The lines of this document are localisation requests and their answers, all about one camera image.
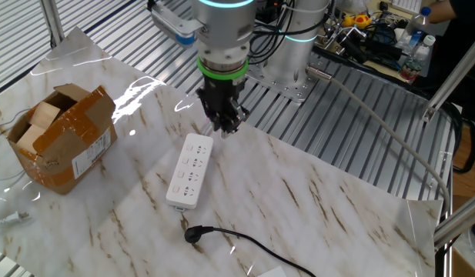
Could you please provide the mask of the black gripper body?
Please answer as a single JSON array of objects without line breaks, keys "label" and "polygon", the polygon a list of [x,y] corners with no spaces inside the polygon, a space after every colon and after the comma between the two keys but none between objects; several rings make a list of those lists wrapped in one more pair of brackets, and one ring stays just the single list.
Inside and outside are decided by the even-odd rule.
[{"label": "black gripper body", "polygon": [[196,90],[207,116],[229,115],[231,101],[237,102],[239,93],[245,88],[245,78],[218,80],[204,76],[204,84]]}]

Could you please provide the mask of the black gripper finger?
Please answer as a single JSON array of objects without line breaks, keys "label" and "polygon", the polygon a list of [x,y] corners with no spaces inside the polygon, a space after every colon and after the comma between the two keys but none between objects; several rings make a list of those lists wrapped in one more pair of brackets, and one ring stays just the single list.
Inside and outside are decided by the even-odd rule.
[{"label": "black gripper finger", "polygon": [[249,110],[238,105],[231,107],[227,115],[222,120],[222,134],[223,138],[227,138],[230,135],[236,133],[239,130],[239,126],[249,117]]},{"label": "black gripper finger", "polygon": [[217,132],[217,131],[225,132],[226,131],[227,118],[226,118],[225,114],[222,114],[220,112],[216,112],[214,115],[211,116],[210,120],[212,122],[212,130],[214,132]]}]

